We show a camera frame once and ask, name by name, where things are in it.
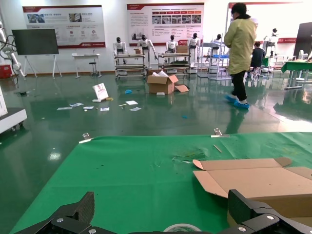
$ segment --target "yellow coat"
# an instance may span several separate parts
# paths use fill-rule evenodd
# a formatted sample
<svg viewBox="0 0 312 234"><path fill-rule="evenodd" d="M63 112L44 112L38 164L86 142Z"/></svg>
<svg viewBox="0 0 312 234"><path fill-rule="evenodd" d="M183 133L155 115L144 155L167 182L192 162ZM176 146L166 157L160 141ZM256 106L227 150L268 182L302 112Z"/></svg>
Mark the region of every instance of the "yellow coat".
<svg viewBox="0 0 312 234"><path fill-rule="evenodd" d="M224 37L230 48L229 73L231 75L249 71L253 53L256 24L251 19L234 20Z"/></svg>

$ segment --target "bolt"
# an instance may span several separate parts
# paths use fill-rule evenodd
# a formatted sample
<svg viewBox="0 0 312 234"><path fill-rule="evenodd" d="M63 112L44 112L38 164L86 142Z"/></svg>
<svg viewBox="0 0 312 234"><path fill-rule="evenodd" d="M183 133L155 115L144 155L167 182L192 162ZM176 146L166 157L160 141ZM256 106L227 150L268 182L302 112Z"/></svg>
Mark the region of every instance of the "bolt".
<svg viewBox="0 0 312 234"><path fill-rule="evenodd" d="M246 231L246 228L243 228L243 227L238 227L238 229L239 229L241 232L245 232L245 231Z"/></svg>

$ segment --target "cardboard box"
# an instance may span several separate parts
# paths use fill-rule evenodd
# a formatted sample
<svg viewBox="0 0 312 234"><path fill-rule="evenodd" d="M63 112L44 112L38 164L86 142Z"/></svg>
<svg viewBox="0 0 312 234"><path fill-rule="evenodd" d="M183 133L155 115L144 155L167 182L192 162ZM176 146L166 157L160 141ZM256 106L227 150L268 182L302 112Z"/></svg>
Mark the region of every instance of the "cardboard box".
<svg viewBox="0 0 312 234"><path fill-rule="evenodd" d="M178 82L176 76L154 77L148 76L147 83L151 94L164 92L170 94L175 90L175 83Z"/></svg>
<svg viewBox="0 0 312 234"><path fill-rule="evenodd" d="M187 45L178 45L176 47L176 52L177 53L188 53L189 52L189 47Z"/></svg>
<svg viewBox="0 0 312 234"><path fill-rule="evenodd" d="M284 168L291 162L287 157L193 161L201 169L194 174L205 191L227 198L229 190L236 189L284 217L312 226L312 169Z"/></svg>

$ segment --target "person in background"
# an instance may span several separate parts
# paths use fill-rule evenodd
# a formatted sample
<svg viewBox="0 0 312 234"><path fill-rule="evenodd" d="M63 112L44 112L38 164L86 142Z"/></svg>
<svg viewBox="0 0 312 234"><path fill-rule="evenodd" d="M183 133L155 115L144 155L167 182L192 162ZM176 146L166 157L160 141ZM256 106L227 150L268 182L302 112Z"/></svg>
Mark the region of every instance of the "person in background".
<svg viewBox="0 0 312 234"><path fill-rule="evenodd" d="M254 49L253 49L253 57L252 57L252 62L250 64L253 69L248 72L248 77L250 75L250 72L256 71L257 68L261 67L262 65L262 60L265 57L265 52L262 48L260 48L261 43L256 42L254 44Z"/></svg>
<svg viewBox="0 0 312 234"><path fill-rule="evenodd" d="M224 37L224 44L230 48L229 73L234 90L226 99L236 107L249 109L244 85L244 75L249 71L253 52L256 24L246 14L246 5L238 2L231 10L234 21Z"/></svg>

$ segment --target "green mat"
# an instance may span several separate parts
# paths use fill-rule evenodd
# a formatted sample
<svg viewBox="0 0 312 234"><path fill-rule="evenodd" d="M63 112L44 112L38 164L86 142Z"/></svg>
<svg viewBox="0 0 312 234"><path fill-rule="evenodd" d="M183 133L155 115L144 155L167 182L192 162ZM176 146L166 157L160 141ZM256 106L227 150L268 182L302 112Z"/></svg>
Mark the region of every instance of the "green mat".
<svg viewBox="0 0 312 234"><path fill-rule="evenodd" d="M312 133L98 137L70 153L12 232L94 191L94 226L125 234L188 223L216 233L228 227L227 200L202 189L188 160L287 156L312 168L311 144Z"/></svg>

